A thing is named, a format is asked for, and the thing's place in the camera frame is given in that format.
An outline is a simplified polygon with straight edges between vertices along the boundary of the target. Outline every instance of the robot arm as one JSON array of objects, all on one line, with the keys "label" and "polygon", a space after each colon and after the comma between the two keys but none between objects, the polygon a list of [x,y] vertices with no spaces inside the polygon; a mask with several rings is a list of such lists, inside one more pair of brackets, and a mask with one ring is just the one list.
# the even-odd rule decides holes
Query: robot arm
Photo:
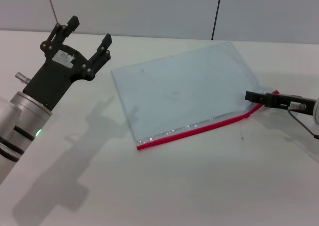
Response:
[{"label": "robot arm", "polygon": [[292,112],[312,115],[314,121],[319,125],[319,99],[308,99],[300,96],[284,95],[284,94],[260,94],[246,91],[245,99],[265,105],[268,108],[278,108],[287,110],[293,119],[302,125],[315,139],[319,139],[319,135],[314,134],[308,129]]},{"label": "robot arm", "polygon": [[92,81],[111,59],[109,34],[89,60],[63,45],[78,26],[76,16],[67,25],[56,24],[40,46],[46,57],[43,66],[32,79],[17,73],[16,77],[26,83],[26,87],[10,102],[0,98],[0,184],[49,120],[51,111],[71,84],[80,79]]}]

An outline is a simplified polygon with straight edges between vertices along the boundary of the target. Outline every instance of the black band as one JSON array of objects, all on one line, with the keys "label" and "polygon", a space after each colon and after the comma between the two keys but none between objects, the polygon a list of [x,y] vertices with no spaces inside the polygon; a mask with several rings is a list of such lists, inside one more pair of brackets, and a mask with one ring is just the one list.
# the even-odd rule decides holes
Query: black band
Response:
[{"label": "black band", "polygon": [[21,150],[19,147],[13,145],[12,143],[8,142],[7,140],[3,139],[2,137],[0,137],[0,143],[2,143],[3,145],[5,145],[9,149],[15,151],[16,153],[18,153],[20,155],[24,154],[24,150]]},{"label": "black band", "polygon": [[0,148],[0,155],[2,155],[4,158],[7,158],[8,160],[11,160],[13,162],[18,162],[19,161],[19,158],[16,158],[15,156],[10,155],[9,153],[7,153],[4,150],[2,150],[1,148]]},{"label": "black band", "polygon": [[18,126],[15,126],[13,130],[20,133],[21,135],[23,135],[25,138],[29,139],[30,141],[34,140],[34,137],[32,135],[30,135],[28,132],[26,132],[25,130],[21,129]]}]

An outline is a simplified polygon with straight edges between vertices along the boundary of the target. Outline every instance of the metal cylinder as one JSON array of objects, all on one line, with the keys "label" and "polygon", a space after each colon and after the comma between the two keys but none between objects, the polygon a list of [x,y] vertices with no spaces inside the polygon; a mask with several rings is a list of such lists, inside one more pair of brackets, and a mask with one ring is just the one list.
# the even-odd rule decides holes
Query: metal cylinder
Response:
[{"label": "metal cylinder", "polygon": [[51,115],[44,105],[21,92],[10,102],[0,99],[0,184]]},{"label": "metal cylinder", "polygon": [[0,137],[7,138],[20,118],[21,110],[9,101],[0,98]]},{"label": "metal cylinder", "polygon": [[319,99],[317,99],[315,103],[313,116],[314,116],[315,123],[319,125]]}]

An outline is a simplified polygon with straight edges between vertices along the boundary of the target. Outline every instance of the gray wall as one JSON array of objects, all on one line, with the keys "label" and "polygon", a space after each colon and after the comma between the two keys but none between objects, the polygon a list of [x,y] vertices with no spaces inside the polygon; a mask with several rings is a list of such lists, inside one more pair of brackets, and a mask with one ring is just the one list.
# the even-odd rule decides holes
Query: gray wall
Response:
[{"label": "gray wall", "polygon": [[54,24],[49,0],[0,0],[0,29],[48,31]]},{"label": "gray wall", "polygon": [[319,43],[319,0],[221,0],[214,39]]},{"label": "gray wall", "polygon": [[[211,39],[218,0],[52,0],[77,32]],[[0,0],[0,29],[48,31],[49,0]],[[318,0],[221,0],[216,40],[319,43]]]},{"label": "gray wall", "polygon": [[56,16],[80,19],[78,32],[210,39],[218,0],[52,0]]}]

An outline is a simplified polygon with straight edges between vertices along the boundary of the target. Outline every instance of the green led light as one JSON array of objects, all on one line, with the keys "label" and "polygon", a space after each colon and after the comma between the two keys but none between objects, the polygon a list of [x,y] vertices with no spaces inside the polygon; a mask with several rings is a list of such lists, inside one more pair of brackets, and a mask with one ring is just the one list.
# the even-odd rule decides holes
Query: green led light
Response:
[{"label": "green led light", "polygon": [[41,129],[38,130],[38,132],[35,134],[35,137],[37,137],[40,134],[41,131],[42,131]]}]

